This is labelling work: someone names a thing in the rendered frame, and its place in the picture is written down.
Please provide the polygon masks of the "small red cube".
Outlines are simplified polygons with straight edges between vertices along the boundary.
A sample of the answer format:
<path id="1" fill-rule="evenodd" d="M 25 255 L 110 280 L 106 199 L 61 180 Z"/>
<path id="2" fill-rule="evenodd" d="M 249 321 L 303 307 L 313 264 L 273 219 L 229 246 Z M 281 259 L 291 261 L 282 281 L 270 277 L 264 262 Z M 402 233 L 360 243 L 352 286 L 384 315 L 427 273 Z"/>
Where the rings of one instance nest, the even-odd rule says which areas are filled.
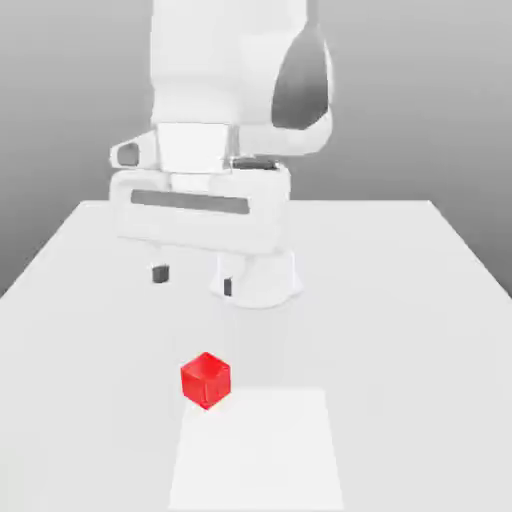
<path id="1" fill-rule="evenodd" d="M 180 369 L 183 395 L 208 410 L 231 392 L 231 367 L 203 352 Z"/>

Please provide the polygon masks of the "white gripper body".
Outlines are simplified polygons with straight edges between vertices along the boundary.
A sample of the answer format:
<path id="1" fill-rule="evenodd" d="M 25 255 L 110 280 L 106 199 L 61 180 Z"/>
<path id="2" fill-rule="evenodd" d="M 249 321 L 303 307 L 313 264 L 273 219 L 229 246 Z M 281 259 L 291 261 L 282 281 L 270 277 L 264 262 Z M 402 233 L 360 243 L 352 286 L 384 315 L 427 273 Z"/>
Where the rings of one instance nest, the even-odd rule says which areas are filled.
<path id="1" fill-rule="evenodd" d="M 205 176 L 203 197 L 245 199 L 248 212 L 134 204 L 135 191 L 164 196 L 181 182 L 180 174 L 122 170 L 110 183 L 109 203 L 117 234 L 135 240 L 234 254 L 266 255 L 283 246 L 291 180 L 288 169 L 240 170 Z"/>

